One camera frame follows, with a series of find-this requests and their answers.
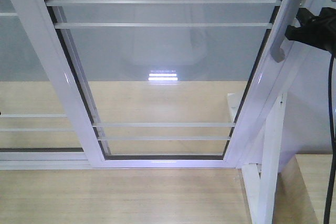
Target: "wooden surface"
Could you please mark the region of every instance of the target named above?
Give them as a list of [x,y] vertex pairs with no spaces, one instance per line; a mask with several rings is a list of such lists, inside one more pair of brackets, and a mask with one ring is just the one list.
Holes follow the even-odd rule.
[[[230,122],[227,93],[245,81],[90,82],[102,122]],[[0,82],[3,114],[62,114],[50,82]],[[67,118],[4,119],[1,128],[71,127]],[[228,136],[230,128],[105,128],[106,136]],[[217,154],[226,141],[110,142],[114,154]],[[0,148],[80,147],[75,133],[2,133]]]
[[281,181],[284,196],[293,215],[293,222],[297,224],[317,224],[318,220],[295,157],[281,172]]
[[0,171],[0,223],[249,223],[235,169]]
[[[317,220],[323,223],[331,155],[296,155]],[[336,194],[333,195],[330,223],[336,223]]]

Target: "black cord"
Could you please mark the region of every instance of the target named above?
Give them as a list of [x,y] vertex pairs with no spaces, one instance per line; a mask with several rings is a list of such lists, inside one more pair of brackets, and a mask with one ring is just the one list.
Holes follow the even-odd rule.
[[332,70],[333,63],[336,54],[333,53],[330,59],[329,65],[329,75],[328,75],[328,104],[329,104],[329,122],[330,122],[330,137],[331,137],[331,146],[332,146],[332,161],[330,168],[330,177],[329,184],[327,190],[327,197],[325,199],[326,207],[324,208],[324,219],[323,224],[329,224],[330,220],[330,208],[332,203],[332,195],[334,189],[335,182],[335,173],[336,173],[336,136],[334,130],[334,122],[333,122],[333,108],[332,108]]

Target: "white window frame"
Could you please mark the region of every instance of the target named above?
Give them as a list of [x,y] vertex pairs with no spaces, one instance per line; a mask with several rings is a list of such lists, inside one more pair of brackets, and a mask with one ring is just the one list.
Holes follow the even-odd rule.
[[[275,63],[270,55],[271,49],[280,46],[284,39],[286,27],[294,19],[297,7],[301,2],[301,0],[283,0],[248,90],[231,143],[223,160],[105,160],[44,0],[11,1],[64,107],[67,117],[71,121],[74,131],[77,133],[85,157],[92,168],[241,167],[246,162],[243,157],[250,150],[255,139],[254,136],[260,131],[261,125],[274,104],[276,97],[283,92],[282,88],[287,80],[288,72],[292,67],[300,63],[294,61],[293,57],[290,57],[291,54],[289,51],[293,42],[287,41],[285,44],[284,50],[287,55],[285,61]],[[22,155],[24,154],[12,153],[3,155],[0,153],[0,159],[3,160],[3,165],[5,162],[20,162],[20,160],[23,162]],[[71,162],[78,161],[75,158],[78,154],[59,153],[59,155],[62,155],[64,162],[69,163],[69,168],[80,167],[81,165],[87,167],[87,164],[84,163],[81,163],[79,166],[77,164],[71,166]],[[44,158],[46,158],[46,153],[30,154],[30,159],[44,160]]]

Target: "aluminum window frame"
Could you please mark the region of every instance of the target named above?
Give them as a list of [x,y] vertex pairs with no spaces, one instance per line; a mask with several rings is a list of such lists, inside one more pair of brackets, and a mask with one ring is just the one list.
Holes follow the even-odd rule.
[[[270,48],[277,44],[280,46],[284,32],[289,23],[293,20],[296,8],[301,0],[283,0],[278,16],[274,22],[269,39],[266,42],[264,51],[262,53],[258,68],[252,79],[251,86],[247,92],[247,98],[242,106],[241,115],[237,121],[236,129],[234,131],[232,140],[233,142],[228,146],[227,155],[221,160],[206,160],[206,159],[155,159],[155,160],[106,160],[101,146],[98,142],[97,135],[92,127],[92,122],[87,113],[86,106],[82,100],[81,94],[76,84],[72,71],[67,62],[62,45],[59,41],[53,21],[50,18],[44,0],[11,0],[13,6],[17,11],[17,15],[22,22],[24,29],[30,39],[37,56],[52,83],[61,103],[64,106],[65,113],[73,125],[74,131],[77,133],[79,141],[82,145],[84,154],[93,168],[235,168],[239,166],[243,153],[249,148],[246,144],[251,141],[251,136],[244,138],[246,134],[250,132],[258,131],[258,124],[255,122],[261,122],[265,114],[268,114],[272,107],[275,98],[280,92],[280,88],[274,89],[276,82],[284,82],[286,77],[280,76],[277,80],[268,83],[263,87],[264,94],[268,92],[268,95],[262,97],[260,106],[252,106],[256,99],[260,99],[260,96],[256,97],[255,93],[260,89],[260,82],[267,80],[273,72],[265,71],[269,66],[273,66],[274,62],[270,55]],[[276,69],[278,73],[282,71],[284,63],[277,65]],[[66,167],[66,161],[69,162],[69,168],[72,167],[70,160],[71,155],[77,155],[68,153],[65,160],[60,167]],[[11,161],[14,162],[15,154],[11,156]],[[35,157],[41,160],[45,160],[47,157],[45,154],[35,154]],[[0,159],[2,160],[2,168],[7,161],[5,156],[0,153]]]

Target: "glass pane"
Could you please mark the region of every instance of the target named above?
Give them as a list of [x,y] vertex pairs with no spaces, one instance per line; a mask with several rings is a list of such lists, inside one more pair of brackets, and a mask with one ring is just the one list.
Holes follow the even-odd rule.
[[63,7],[67,22],[267,23],[273,4],[109,4]]
[[0,60],[0,148],[81,147],[16,16],[0,16]]
[[[69,0],[54,10],[64,14],[60,23],[79,23],[62,32],[71,34],[102,123],[229,123],[227,95],[244,90],[274,1]],[[230,132],[230,127],[103,129],[114,138],[108,142],[112,155],[220,155],[226,141],[210,138],[225,139]],[[176,140],[150,140],[165,136]],[[179,140],[197,136],[208,140]]]
[[113,141],[112,155],[222,155],[226,141]]
[[0,0],[0,10],[2,13],[15,12],[14,7],[10,0]]
[[180,81],[246,81],[263,27],[109,27],[72,29],[90,81],[148,81],[174,70]]

